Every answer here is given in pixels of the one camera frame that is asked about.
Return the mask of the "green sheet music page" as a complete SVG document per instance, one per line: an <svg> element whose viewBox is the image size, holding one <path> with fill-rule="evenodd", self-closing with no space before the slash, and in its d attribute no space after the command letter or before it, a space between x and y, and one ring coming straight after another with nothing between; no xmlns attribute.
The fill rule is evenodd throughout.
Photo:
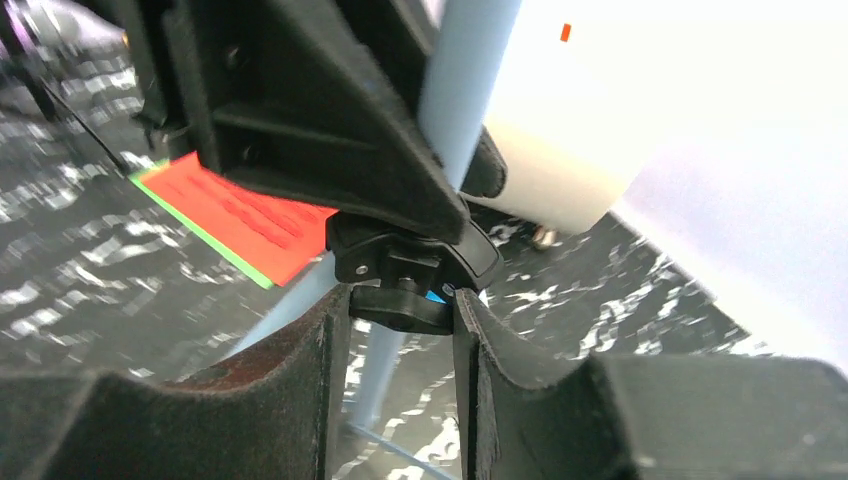
<svg viewBox="0 0 848 480"><path fill-rule="evenodd" d="M181 224L186 226L191 232L193 232L196 236L203 240L209 247L215 250L219 255L221 255L225 260L231 263L237 270L243 273L254 283L264 289L270 289L272 286L274 286L274 283L266 275L260 273L258 269L249 265L234 251L225 246L221 241L214 238L203 228L197 225L194 221L189 219L185 214L183 214L174 206L166 202L163 198L161 198L158 194L153 192L148 186L143 183L144 177L151 176L155 172L158 172L160 169L164 168L167 163L167 160L161 160L155 163L149 169L136 171L129 175L129 180L138 189L145 193L151 200L153 200L157 205L162 207L166 212L168 212L171 216L177 219Z"/></svg>

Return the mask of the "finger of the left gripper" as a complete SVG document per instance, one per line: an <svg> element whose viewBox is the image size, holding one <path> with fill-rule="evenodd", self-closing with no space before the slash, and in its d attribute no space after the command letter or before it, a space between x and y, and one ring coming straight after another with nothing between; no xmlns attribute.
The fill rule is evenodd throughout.
<svg viewBox="0 0 848 480"><path fill-rule="evenodd" d="M201 163L247 189L455 242L466 207L330 1L178 1L164 14Z"/></svg>
<svg viewBox="0 0 848 480"><path fill-rule="evenodd" d="M483 128L461 187L467 195L495 198L503 191L508 175L504 157L486 128Z"/></svg>

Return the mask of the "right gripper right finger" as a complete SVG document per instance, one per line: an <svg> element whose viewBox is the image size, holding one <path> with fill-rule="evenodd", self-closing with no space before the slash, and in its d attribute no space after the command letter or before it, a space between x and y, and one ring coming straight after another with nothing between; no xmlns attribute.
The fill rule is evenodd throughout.
<svg viewBox="0 0 848 480"><path fill-rule="evenodd" d="M843 479L847 382L740 355L553 355L467 290L453 353L467 479Z"/></svg>

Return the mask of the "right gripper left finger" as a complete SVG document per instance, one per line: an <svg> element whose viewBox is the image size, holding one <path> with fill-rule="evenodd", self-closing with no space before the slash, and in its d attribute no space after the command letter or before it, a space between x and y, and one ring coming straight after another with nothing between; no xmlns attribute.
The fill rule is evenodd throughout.
<svg viewBox="0 0 848 480"><path fill-rule="evenodd" d="M177 382L108 370L1 375L5 479L328 479L351 290Z"/></svg>

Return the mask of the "light blue music stand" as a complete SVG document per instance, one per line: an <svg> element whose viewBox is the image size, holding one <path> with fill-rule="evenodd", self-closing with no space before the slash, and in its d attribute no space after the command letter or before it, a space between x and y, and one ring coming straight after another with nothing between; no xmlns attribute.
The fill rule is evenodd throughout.
<svg viewBox="0 0 848 480"><path fill-rule="evenodd" d="M459 192L498 161L483 117L520 5L269 1L255 18L262 98L216 109L220 130L272 141L226 171L254 191L334 209L326 257L226 360L235 477L327 479L354 315L449 335L452 285L478 293L500 256Z"/></svg>

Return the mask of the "red sheet music page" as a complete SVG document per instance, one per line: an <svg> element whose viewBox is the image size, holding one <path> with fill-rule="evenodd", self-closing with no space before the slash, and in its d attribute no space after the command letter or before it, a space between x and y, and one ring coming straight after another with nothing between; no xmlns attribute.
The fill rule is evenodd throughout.
<svg viewBox="0 0 848 480"><path fill-rule="evenodd" d="M331 208L248 191L204 169L194 153L168 161L143 183L274 286L292 281L325 249Z"/></svg>

